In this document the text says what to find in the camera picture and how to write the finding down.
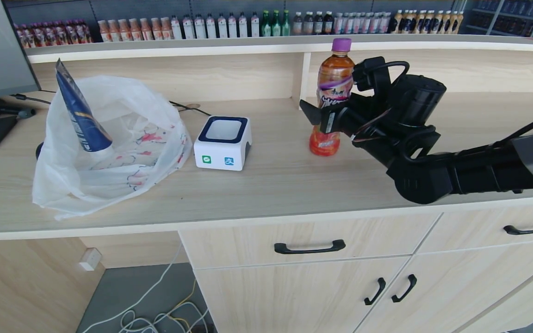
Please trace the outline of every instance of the white cable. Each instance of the white cable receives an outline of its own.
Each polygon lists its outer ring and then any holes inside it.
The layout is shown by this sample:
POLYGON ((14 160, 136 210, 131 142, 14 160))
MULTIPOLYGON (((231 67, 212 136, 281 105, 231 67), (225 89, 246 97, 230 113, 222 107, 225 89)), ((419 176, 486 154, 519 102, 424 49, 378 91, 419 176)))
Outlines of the white cable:
POLYGON ((159 333, 159 331, 157 330, 157 328, 154 326, 154 324, 158 323, 159 321, 163 320, 163 318, 169 316, 172 312, 174 312, 175 310, 177 310, 178 308, 182 307, 183 305, 191 305, 195 308, 195 310, 197 310, 197 313, 199 314, 199 316, 201 316, 201 318, 199 318, 197 321, 195 321, 189 328, 188 328, 188 331, 186 331, 184 329, 184 327, 177 321, 177 320, 174 320, 172 319, 173 321, 175 321, 179 326, 180 328, 182 328, 182 331, 184 333, 190 333, 190 331, 192 330, 192 328, 194 327, 195 324, 197 324, 197 322, 199 321, 203 321, 203 324, 205 324, 205 331, 207 332, 207 322, 205 322, 205 315, 207 314, 207 312, 209 311, 209 309, 207 309, 205 311, 204 314, 201 314, 201 312, 199 311, 199 309, 197 308, 197 306, 195 306, 192 302, 184 302, 182 304, 180 304, 179 306, 176 306, 175 308, 173 308, 172 310, 170 310, 169 312, 166 312, 165 314, 158 314, 154 320, 154 322, 150 322, 149 320, 145 319, 145 318, 137 318, 135 316, 135 311, 132 310, 132 308, 134 308, 135 306, 137 306, 147 295, 148 293, 150 293, 150 291, 152 291, 152 289, 154 289, 162 280, 163 280, 163 277, 166 275, 167 271, 170 269, 170 267, 172 267, 172 264, 174 263, 174 261, 176 261, 176 257, 178 257, 178 254, 180 253, 180 249, 182 248, 182 243, 180 243, 180 246, 178 247, 178 250, 176 251, 176 254, 174 255, 172 261, 170 262, 170 264, 167 266, 167 268, 163 271, 163 273, 161 274, 159 280, 157 280, 157 282, 151 286, 148 291, 146 291, 143 296, 139 299, 139 301, 135 302, 135 304, 125 308, 125 310, 119 312, 118 314, 116 314, 116 316, 113 316, 111 318, 108 318, 107 320, 103 320, 103 321, 99 321, 95 324, 91 324, 89 325, 89 327, 87 327, 85 329, 85 331, 83 331, 82 333, 87 333, 87 331, 89 331, 92 327, 94 326, 97 326, 97 325, 100 325, 100 324, 103 324, 105 322, 109 322, 111 320, 114 320, 116 318, 118 318, 119 316, 123 316, 121 318, 121 330, 119 333, 123 333, 123 332, 141 332, 141 333, 144 333, 144 331, 146 331, 147 329, 151 329, 152 330, 152 333, 159 333), (127 313, 132 313, 133 314, 133 320, 131 320, 129 323, 127 323, 127 325, 123 325, 123 319, 124 319, 124 316, 125 314, 127 313), (131 327, 133 326, 133 323, 135 323, 136 321, 143 321, 143 322, 146 322, 148 324, 148 326, 146 327, 141 327, 139 329, 136 329, 136 330, 131 330, 131 327))

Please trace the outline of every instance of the electrical outlet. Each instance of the electrical outlet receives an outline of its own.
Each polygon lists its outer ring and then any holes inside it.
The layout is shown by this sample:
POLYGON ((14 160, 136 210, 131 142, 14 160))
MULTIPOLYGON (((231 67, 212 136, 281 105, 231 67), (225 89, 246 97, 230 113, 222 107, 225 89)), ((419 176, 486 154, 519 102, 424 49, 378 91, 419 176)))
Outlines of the electrical outlet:
POLYGON ((96 248, 89 248, 85 250, 85 253, 83 254, 80 265, 83 267, 84 270, 87 271, 93 271, 96 269, 96 266, 102 259, 102 255, 100 254, 100 251, 96 248))

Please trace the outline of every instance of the cabinet door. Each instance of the cabinet door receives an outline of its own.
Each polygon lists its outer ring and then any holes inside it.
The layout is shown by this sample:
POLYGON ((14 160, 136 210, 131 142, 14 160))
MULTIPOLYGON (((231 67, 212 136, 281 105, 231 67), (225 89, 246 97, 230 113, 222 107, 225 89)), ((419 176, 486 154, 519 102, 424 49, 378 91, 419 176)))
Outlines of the cabinet door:
POLYGON ((533 279, 491 306, 461 333, 498 333, 533 323, 533 279))
POLYGON ((453 332, 532 275, 533 242, 414 255, 357 332, 453 332))
POLYGON ((74 333, 104 267, 85 271, 78 238, 0 240, 0 332, 74 333))
POLYGON ((352 333, 408 257, 195 270, 219 333, 352 333))

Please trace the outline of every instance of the purple bottle cap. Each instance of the purple bottle cap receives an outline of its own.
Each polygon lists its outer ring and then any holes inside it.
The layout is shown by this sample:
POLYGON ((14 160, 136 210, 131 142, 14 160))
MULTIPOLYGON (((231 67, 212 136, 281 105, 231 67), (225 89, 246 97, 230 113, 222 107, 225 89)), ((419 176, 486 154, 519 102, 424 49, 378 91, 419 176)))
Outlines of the purple bottle cap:
POLYGON ((336 51, 336 52, 351 51, 351 39, 350 38, 335 38, 332 41, 332 51, 336 51))

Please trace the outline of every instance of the floor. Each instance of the floor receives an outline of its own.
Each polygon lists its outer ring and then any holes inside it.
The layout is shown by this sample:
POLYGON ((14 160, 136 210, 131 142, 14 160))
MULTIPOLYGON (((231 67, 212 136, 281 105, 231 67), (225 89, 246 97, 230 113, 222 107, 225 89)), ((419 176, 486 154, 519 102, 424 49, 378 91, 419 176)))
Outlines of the floor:
MULTIPOLYGON (((83 333, 91 324, 113 317, 133 305, 148 288, 157 282, 166 267, 166 265, 157 265, 106 270, 87 306, 77 333, 83 333)), ((191 293, 193 282, 194 274, 190 264, 172 265, 163 280, 135 307, 137 316, 143 316, 153 321, 157 314, 171 310, 185 299, 191 293)), ((207 309, 198 286, 195 287, 190 301, 199 308, 201 313, 207 309)), ((189 324, 199 318, 197 312, 190 306, 180 308, 174 314, 177 317, 184 318, 189 324)), ((208 324, 213 323, 209 314, 207 314, 205 320, 208 324)), ((133 329, 143 325, 144 323, 139 322, 133 326, 133 329)), ((174 321, 168 318, 165 318, 156 326, 161 333, 180 333, 182 331, 174 321)), ((119 316, 114 320, 92 327, 87 333, 118 333, 120 329, 119 316)), ((152 331, 148 329, 145 333, 152 333, 152 331)))

